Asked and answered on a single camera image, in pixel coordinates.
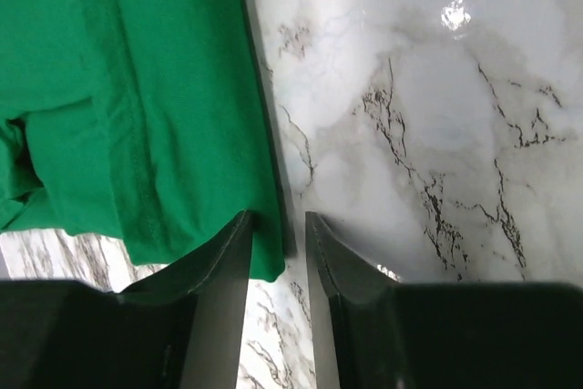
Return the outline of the green t shirt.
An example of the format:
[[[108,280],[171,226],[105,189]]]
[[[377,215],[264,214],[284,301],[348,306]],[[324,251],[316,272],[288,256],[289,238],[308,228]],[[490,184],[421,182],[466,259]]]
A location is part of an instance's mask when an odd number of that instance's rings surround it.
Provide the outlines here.
[[[284,270],[243,0],[1,0],[1,228],[95,232],[171,263],[238,212]]]

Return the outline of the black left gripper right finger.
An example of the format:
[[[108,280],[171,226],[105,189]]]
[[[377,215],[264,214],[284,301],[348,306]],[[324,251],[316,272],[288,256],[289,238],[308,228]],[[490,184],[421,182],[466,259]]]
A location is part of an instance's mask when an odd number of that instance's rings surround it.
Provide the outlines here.
[[[321,388],[579,388],[582,291],[556,282],[396,282],[305,215]]]

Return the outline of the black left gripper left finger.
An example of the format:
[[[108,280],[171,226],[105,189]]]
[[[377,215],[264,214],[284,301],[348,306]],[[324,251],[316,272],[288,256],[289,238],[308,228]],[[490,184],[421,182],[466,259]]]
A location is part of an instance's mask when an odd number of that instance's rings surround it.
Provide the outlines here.
[[[73,280],[1,284],[4,388],[232,388],[253,218],[121,292]]]

